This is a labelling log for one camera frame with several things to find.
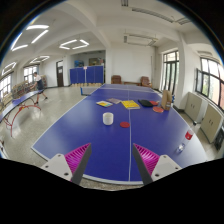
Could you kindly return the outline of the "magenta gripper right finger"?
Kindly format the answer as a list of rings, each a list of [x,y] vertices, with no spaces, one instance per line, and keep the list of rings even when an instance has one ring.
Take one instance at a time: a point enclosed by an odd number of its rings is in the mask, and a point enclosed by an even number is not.
[[[152,183],[151,175],[160,156],[136,143],[133,144],[132,154],[136,160],[143,184],[148,185]]]

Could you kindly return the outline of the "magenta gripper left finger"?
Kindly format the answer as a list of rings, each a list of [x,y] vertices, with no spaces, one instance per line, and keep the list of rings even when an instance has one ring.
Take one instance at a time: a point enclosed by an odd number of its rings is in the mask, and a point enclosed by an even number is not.
[[[87,143],[65,155],[66,162],[72,172],[71,182],[79,185],[92,153],[91,144]]]

